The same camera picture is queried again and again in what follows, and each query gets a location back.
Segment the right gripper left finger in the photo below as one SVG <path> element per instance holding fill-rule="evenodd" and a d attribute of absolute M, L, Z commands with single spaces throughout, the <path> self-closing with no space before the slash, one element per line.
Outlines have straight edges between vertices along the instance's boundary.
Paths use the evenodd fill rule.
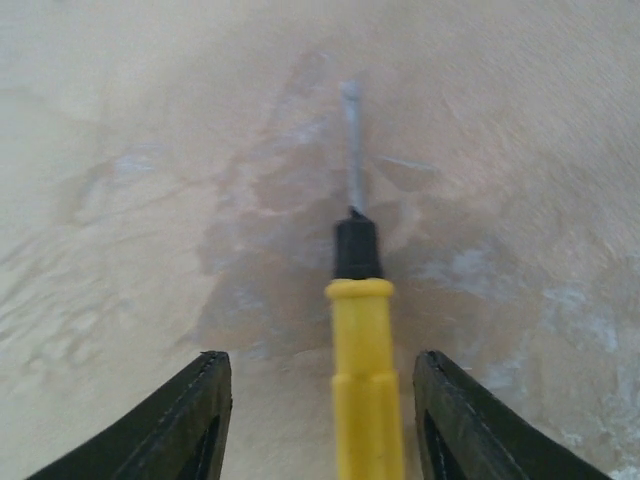
<path fill-rule="evenodd" d="M 32 479 L 218 479 L 232 411 L 227 353 L 206 351 Z"/>

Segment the yellow handled screwdriver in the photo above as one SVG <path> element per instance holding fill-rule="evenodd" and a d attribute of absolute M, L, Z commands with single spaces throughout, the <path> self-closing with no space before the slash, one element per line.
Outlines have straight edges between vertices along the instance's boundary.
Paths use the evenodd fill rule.
<path fill-rule="evenodd" d="M 375 223 L 366 216 L 362 94 L 355 80 L 341 86 L 347 122 L 348 213 L 334 227 L 331 303 L 333 413 L 341 479 L 405 476 L 399 375 L 394 367 L 389 299 Z"/>

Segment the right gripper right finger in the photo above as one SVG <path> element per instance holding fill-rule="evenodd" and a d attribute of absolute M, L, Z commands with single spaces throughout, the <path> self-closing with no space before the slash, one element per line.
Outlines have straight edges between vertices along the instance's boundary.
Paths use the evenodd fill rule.
<path fill-rule="evenodd" d="M 413 387 L 425 479 L 609 478 L 527 423 L 440 351 L 420 352 Z"/>

